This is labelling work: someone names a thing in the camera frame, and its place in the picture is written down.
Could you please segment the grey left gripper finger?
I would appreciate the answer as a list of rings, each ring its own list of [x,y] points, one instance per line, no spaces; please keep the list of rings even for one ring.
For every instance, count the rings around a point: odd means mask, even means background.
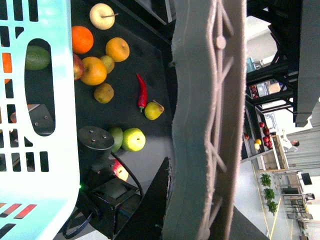
[[[177,102],[164,240],[227,240],[243,141],[247,3],[177,0]]]

